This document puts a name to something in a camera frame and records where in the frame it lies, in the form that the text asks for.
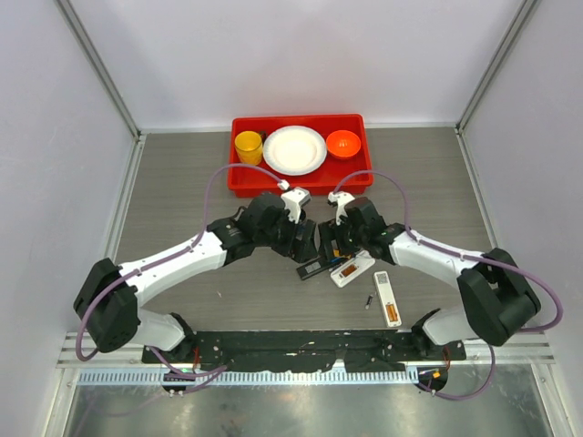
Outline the white remote control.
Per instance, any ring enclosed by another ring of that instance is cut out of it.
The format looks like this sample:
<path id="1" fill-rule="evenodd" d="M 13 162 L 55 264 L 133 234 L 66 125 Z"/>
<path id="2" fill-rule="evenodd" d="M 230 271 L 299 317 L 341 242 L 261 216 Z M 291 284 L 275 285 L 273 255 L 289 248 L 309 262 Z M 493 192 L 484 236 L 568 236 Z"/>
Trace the white remote control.
<path id="1" fill-rule="evenodd" d="M 334 269 L 330 274 L 330 278 L 335 286 L 342 289 L 363 275 L 375 262 L 376 259 L 368 251 L 361 250 L 341 266 Z"/>

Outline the black remote blue batteries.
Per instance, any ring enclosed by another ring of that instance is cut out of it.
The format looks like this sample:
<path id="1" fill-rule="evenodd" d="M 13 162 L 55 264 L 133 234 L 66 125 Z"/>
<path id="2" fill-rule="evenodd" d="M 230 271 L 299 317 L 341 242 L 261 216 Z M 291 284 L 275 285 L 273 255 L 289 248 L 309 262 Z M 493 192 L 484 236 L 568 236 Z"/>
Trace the black remote blue batteries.
<path id="1" fill-rule="evenodd" d="M 307 280 L 325 271 L 334 270 L 335 268 L 342 265 L 346 260 L 347 258 L 343 257 L 333 259 L 319 257 L 317 259 L 308 261 L 307 263 L 301 265 L 296 269 L 296 272 L 300 280 Z"/>

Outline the dark AAA battery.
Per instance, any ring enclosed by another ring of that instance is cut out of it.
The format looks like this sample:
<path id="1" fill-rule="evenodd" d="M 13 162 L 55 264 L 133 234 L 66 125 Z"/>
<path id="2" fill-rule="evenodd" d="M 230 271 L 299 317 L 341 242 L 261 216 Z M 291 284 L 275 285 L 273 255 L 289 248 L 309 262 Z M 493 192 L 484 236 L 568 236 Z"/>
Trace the dark AAA battery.
<path id="1" fill-rule="evenodd" d="M 365 302 L 364 308 L 366 310 L 369 310 L 370 307 L 371 307 L 371 305 L 372 305 L 372 302 L 373 302 L 373 295 L 371 294 L 371 295 L 368 296 L 367 301 Z"/>

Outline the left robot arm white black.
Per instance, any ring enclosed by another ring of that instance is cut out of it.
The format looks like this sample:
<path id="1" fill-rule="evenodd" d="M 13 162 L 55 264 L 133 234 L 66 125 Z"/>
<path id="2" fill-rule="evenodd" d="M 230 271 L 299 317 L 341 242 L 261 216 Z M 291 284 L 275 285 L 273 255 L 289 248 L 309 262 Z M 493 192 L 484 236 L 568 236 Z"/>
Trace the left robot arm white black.
<path id="1" fill-rule="evenodd" d="M 304 188 L 280 195 L 265 192 L 173 248 L 122 265 L 109 258 L 98 261 L 73 304 L 82 332 L 101 353 L 133 343 L 167 360 L 187 361 L 196 347 L 193 330 L 177 313 L 158 314 L 145 310 L 145 304 L 187 279 L 247 258 L 259 247 L 297 263 L 314 258 L 316 224 L 303 209 L 310 199 Z"/>

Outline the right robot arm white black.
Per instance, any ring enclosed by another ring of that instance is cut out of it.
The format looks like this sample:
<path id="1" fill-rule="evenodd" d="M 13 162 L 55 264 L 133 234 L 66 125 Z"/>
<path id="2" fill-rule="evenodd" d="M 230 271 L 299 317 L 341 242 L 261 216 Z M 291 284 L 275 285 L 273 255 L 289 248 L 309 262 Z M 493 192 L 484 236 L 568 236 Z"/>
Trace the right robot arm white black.
<path id="1" fill-rule="evenodd" d="M 330 256 L 366 251 L 373 259 L 418 270 L 459 292 L 461 305 L 425 314 L 412 328 L 416 356 L 430 360 L 458 340 L 502 346 L 537 315 L 541 303 L 503 249 L 464 252 L 441 245 L 401 223 L 388 224 L 367 197 L 330 193 L 333 219 L 319 226 L 321 250 Z"/>

